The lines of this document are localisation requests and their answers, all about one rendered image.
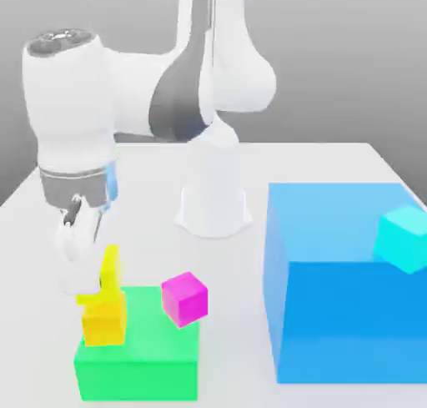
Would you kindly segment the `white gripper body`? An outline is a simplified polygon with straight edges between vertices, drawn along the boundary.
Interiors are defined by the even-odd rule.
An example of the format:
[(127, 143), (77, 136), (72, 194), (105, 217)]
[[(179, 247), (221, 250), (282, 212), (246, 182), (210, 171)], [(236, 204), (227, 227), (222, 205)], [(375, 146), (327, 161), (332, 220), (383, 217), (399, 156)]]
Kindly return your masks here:
[(101, 289), (102, 244), (98, 233), (103, 211), (87, 201), (71, 201), (61, 213), (54, 240), (64, 292), (96, 294)]

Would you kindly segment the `small yellow cube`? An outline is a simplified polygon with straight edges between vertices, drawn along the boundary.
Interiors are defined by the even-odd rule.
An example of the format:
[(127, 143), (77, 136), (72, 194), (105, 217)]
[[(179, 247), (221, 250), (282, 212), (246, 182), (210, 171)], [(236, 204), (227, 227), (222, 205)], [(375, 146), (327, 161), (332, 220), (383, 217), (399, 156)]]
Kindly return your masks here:
[(110, 304), (118, 300), (121, 291), (121, 266), (117, 244), (106, 247), (98, 281), (99, 292), (76, 295), (77, 305)]

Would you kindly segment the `small magenta cube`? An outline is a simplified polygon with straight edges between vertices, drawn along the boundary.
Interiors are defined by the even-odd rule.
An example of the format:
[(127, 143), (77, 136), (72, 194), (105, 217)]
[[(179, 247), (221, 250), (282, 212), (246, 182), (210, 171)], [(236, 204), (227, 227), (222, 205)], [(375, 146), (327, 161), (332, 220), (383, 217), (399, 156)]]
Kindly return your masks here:
[(191, 272), (161, 284), (164, 313), (179, 328), (208, 315), (208, 288)]

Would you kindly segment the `small cyan cube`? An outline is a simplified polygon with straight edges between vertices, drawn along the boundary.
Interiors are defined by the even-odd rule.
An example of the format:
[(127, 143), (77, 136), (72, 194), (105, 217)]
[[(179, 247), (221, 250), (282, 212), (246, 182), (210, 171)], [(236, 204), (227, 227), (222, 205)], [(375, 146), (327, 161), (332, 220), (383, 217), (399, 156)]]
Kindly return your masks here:
[(427, 267), (427, 212), (404, 206), (382, 214), (374, 254), (408, 275)]

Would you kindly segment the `large green box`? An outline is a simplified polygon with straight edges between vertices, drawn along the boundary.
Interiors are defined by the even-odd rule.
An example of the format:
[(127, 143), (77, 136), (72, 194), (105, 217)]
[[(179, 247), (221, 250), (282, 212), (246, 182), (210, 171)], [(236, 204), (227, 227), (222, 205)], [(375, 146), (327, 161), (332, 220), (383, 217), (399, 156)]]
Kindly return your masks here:
[(158, 286), (126, 287), (122, 345), (80, 343), (75, 374), (84, 401), (198, 399), (199, 323), (179, 329), (163, 312)]

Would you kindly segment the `large blue box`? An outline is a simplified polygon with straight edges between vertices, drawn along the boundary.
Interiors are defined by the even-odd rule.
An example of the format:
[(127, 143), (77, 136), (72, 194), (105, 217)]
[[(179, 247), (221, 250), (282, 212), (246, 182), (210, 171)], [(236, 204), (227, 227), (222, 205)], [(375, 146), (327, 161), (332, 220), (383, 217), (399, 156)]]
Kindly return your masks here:
[(427, 267), (374, 253), (397, 183), (269, 186), (263, 292), (281, 384), (427, 384)]

